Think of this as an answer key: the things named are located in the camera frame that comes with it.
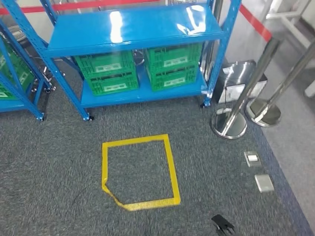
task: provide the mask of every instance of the yellow tape square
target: yellow tape square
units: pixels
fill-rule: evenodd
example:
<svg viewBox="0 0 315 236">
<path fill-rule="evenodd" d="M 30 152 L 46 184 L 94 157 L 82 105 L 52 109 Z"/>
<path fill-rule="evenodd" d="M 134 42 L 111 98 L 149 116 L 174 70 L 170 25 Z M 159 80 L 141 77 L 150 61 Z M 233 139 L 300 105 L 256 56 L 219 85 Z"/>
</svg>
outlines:
<svg viewBox="0 0 315 236">
<path fill-rule="evenodd" d="M 117 146 L 124 146 L 124 145 L 131 145 L 131 144 L 139 144 L 139 143 L 147 143 L 151 141 L 164 141 L 164 146 L 166 152 L 166 158 L 168 163 L 169 175 L 171 177 L 171 188 L 173 190 L 173 198 L 167 199 L 160 199 L 160 200 L 153 200 L 141 203 L 131 203 L 131 204 L 122 204 L 119 202 L 115 195 L 110 192 L 107 186 L 106 183 L 108 177 L 108 162 L 107 162 L 107 153 L 108 148 L 117 147 Z M 181 203 L 180 191 L 178 189 L 178 178 L 176 177 L 175 166 L 174 165 L 173 155 L 171 154 L 171 145 L 169 143 L 168 134 L 161 134 L 161 135 L 153 135 L 141 138 L 134 138 L 134 139 L 125 139 L 119 140 L 113 142 L 106 142 L 103 143 L 102 146 L 102 188 L 106 193 L 113 197 L 115 202 L 122 208 L 134 211 L 134 210 L 141 210 L 141 209 L 151 209 L 157 207 L 168 207 L 178 205 Z"/>
</svg>

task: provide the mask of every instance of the red barrier tape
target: red barrier tape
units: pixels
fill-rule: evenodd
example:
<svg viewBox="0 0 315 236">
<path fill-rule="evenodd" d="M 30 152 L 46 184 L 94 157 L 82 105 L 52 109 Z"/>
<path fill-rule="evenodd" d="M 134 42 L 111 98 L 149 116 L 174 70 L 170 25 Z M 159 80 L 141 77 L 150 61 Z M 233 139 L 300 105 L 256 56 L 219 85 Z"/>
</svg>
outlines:
<svg viewBox="0 0 315 236">
<path fill-rule="evenodd" d="M 263 37 L 265 41 L 268 42 L 272 34 L 258 21 L 257 18 L 250 13 L 247 8 L 241 4 L 239 7 L 239 12 L 241 12 L 246 20 L 248 20 L 251 25 L 252 25 L 258 34 Z"/>
<path fill-rule="evenodd" d="M 53 9 L 55 11 L 65 11 L 65 10 L 74 10 L 78 8 L 90 8 L 90 7 L 99 7 L 99 6 L 113 6 L 113 5 L 123 5 L 123 4 L 132 4 L 132 3 L 143 3 L 143 2 L 154 2 L 159 0 L 97 0 L 97 1 L 84 1 L 84 2 L 70 2 L 63 4 L 54 4 Z M 22 7 L 23 13 L 32 13 L 32 12 L 45 12 L 45 10 L 42 6 L 30 6 Z M 263 37 L 265 41 L 268 42 L 272 34 L 265 28 L 263 24 L 254 17 L 247 8 L 241 4 L 239 11 L 244 15 L 251 25 L 252 25 L 258 33 Z M 7 15 L 8 12 L 5 8 L 0 8 L 0 15 Z"/>
<path fill-rule="evenodd" d="M 113 5 L 125 5 L 133 3 L 143 3 L 143 2 L 153 2 L 159 0 L 97 0 L 97 1 L 84 1 L 84 2 L 69 2 L 63 4 L 54 4 L 52 8 L 55 11 L 65 11 L 65 10 L 74 10 L 82 9 L 90 7 L 99 7 L 99 6 L 113 6 Z M 45 10 L 42 6 L 29 6 L 21 7 L 23 13 L 33 13 L 33 12 L 45 12 Z M 0 15 L 9 14 L 5 8 L 0 8 Z"/>
</svg>

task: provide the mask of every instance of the chrome pole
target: chrome pole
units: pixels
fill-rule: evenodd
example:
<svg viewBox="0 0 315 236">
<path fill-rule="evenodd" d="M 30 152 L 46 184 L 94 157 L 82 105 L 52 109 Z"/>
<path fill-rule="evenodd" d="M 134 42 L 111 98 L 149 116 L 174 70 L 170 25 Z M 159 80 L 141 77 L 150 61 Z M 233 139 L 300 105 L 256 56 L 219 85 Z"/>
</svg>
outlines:
<svg viewBox="0 0 315 236">
<path fill-rule="evenodd" d="M 215 18 L 217 20 L 218 23 L 219 23 L 220 21 L 223 4 L 224 4 L 223 0 L 215 0 L 213 15 L 215 16 Z M 215 46 L 215 41 L 208 42 L 208 43 L 211 43 L 212 46 L 210 48 L 210 51 L 207 52 L 205 56 L 205 71 L 203 74 L 203 77 L 205 79 L 205 81 L 208 81 L 211 67 L 212 67 L 211 61 L 212 60 L 213 47 Z"/>
<path fill-rule="evenodd" d="M 293 66 L 287 77 L 269 100 L 257 98 L 251 103 L 248 103 L 246 109 L 246 115 L 253 122 L 264 127 L 277 124 L 281 119 L 281 111 L 276 105 L 276 102 L 314 56 L 315 40 Z"/>
<path fill-rule="evenodd" d="M 266 45 L 261 58 L 259 58 L 256 68 L 251 75 L 249 82 L 239 95 L 233 109 L 224 108 L 217 110 L 211 120 L 212 128 L 218 135 L 227 139 L 236 139 L 245 134 L 247 124 L 239 111 L 248 100 L 248 97 L 256 83 L 261 78 L 279 44 L 279 40 L 271 38 Z"/>
</svg>

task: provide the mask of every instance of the stanchion base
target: stanchion base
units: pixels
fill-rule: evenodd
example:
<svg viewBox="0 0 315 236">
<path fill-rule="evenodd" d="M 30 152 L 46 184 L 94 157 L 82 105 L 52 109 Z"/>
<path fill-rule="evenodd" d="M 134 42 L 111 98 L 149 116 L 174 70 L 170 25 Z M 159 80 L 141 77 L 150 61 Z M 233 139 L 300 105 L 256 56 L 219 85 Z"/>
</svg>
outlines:
<svg viewBox="0 0 315 236">
<path fill-rule="evenodd" d="M 211 119 L 210 125 L 212 130 L 220 137 L 225 139 L 237 139 L 245 134 L 247 124 L 246 120 L 242 114 L 239 113 L 234 123 L 227 131 L 227 134 L 222 135 L 225 121 L 232 111 L 230 108 L 221 108 L 217 110 Z"/>
<path fill-rule="evenodd" d="M 255 120 L 256 114 L 266 104 L 266 100 L 256 98 L 252 102 L 247 103 L 245 112 L 246 116 L 252 122 L 262 127 L 270 127 L 278 124 L 281 119 L 281 111 L 276 105 L 270 107 L 261 120 Z"/>
</svg>

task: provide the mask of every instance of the stacked crates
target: stacked crates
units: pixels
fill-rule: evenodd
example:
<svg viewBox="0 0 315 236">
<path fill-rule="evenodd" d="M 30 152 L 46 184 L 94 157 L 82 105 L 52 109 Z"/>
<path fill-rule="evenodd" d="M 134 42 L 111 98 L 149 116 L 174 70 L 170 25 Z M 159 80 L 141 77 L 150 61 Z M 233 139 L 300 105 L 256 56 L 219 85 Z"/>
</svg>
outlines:
<svg viewBox="0 0 315 236">
<path fill-rule="evenodd" d="M 202 44 L 184 44 L 144 50 L 144 61 L 153 91 L 193 83 Z"/>
<path fill-rule="evenodd" d="M 75 58 L 94 95 L 138 88 L 131 51 Z"/>
<path fill-rule="evenodd" d="M 13 66 L 14 67 L 15 72 L 17 73 L 17 77 L 19 78 L 22 88 L 24 92 L 26 92 L 30 85 L 32 84 L 34 81 L 34 76 L 30 72 L 30 69 L 20 57 L 17 55 L 12 48 L 12 46 L 3 40 L 5 47 L 7 48 L 8 54 L 9 55 L 11 61 L 12 62 Z M 13 84 L 15 84 L 14 80 L 13 79 L 12 74 L 8 67 L 5 58 L 2 53 L 0 51 L 0 71 L 9 79 Z M 12 95 L 10 91 L 5 88 L 0 82 L 0 100 L 16 100 L 15 96 Z"/>
</svg>

